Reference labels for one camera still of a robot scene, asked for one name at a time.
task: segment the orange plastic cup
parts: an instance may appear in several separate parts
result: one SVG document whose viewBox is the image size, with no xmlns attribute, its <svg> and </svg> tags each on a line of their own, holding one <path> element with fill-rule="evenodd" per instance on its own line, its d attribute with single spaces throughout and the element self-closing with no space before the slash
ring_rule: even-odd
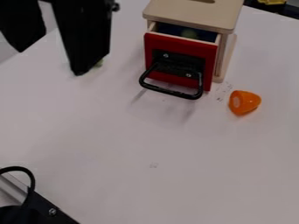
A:
<svg viewBox="0 0 299 224">
<path fill-rule="evenodd" d="M 242 116 L 255 109 L 261 104 L 261 98 L 257 94 L 246 91 L 233 91 L 229 99 L 229 108 L 237 116 Z"/>
</svg>

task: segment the drawer front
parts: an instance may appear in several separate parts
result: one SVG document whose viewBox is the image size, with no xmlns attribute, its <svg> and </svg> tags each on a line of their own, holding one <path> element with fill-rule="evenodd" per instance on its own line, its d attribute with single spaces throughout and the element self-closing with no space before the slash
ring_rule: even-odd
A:
<svg viewBox="0 0 299 224">
<path fill-rule="evenodd" d="M 203 88 L 205 91 L 210 91 L 220 35 L 217 37 L 215 43 L 210 43 L 158 33 L 155 32 L 155 26 L 156 24 L 152 23 L 149 26 L 149 31 L 144 35 L 146 69 L 149 69 L 152 66 L 154 61 L 154 51 L 156 50 L 200 58 L 205 60 Z M 150 75 L 150 78 L 188 88 L 196 88 L 198 85 L 196 80 L 171 75 L 169 73 L 153 72 Z"/>
</svg>

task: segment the drawer handle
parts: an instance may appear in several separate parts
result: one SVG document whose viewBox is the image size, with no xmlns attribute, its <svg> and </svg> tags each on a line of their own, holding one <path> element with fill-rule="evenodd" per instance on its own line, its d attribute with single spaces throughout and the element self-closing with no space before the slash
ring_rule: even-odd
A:
<svg viewBox="0 0 299 224">
<path fill-rule="evenodd" d="M 196 94 L 186 94 L 186 93 L 182 93 L 182 92 L 179 92 L 179 91 L 170 90 L 168 88 L 158 87 L 158 86 L 154 86 L 154 85 L 151 85 L 149 83 L 146 83 L 145 79 L 148 78 L 149 75 L 153 71 L 157 70 L 159 68 L 160 64 L 161 64 L 160 62 L 154 63 L 140 77 L 139 83 L 140 83 L 140 85 L 143 88 L 147 88 L 147 89 L 150 89 L 150 90 L 162 93 L 162 94 L 174 95 L 176 97 L 184 98 L 184 99 L 187 99 L 187 100 L 197 100 L 197 99 L 199 99 L 202 96 L 202 94 L 204 92 L 203 87 L 202 87 L 202 83 L 203 83 L 203 81 L 202 81 L 202 75 L 201 75 L 201 73 L 199 73 L 199 72 L 197 72 L 195 70 L 193 72 L 194 72 L 194 74 L 196 74 L 198 76 L 198 92 Z"/>
</svg>

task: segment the white table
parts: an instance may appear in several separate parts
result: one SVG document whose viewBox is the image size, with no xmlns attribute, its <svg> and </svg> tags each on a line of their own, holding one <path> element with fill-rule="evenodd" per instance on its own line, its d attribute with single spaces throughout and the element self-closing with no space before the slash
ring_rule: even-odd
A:
<svg viewBox="0 0 299 224">
<path fill-rule="evenodd" d="M 147 2 L 115 14 L 102 69 L 74 77 L 57 31 L 0 66 L 0 165 L 81 223 L 297 223 L 299 22 L 244 7 L 226 83 L 187 101 L 138 84 Z M 227 83 L 261 107 L 234 116 Z"/>
</svg>

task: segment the wooden box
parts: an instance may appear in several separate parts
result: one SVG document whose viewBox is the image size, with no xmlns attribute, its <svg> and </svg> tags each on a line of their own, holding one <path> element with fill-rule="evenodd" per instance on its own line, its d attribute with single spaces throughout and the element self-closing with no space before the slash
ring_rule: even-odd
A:
<svg viewBox="0 0 299 224">
<path fill-rule="evenodd" d="M 212 81 L 225 78 L 242 4 L 243 0 L 151 0 L 143 12 L 148 20 L 144 35 L 146 68 L 152 67 L 159 53 L 165 57 L 174 53 L 176 60 L 189 55 L 183 60 L 194 63 L 201 59 L 203 65 L 198 69 L 202 68 L 203 90 L 210 91 Z M 189 77 L 194 76 L 192 72 L 185 74 L 171 75 L 162 69 L 151 71 L 149 78 L 195 88 L 198 82 Z"/>
</svg>

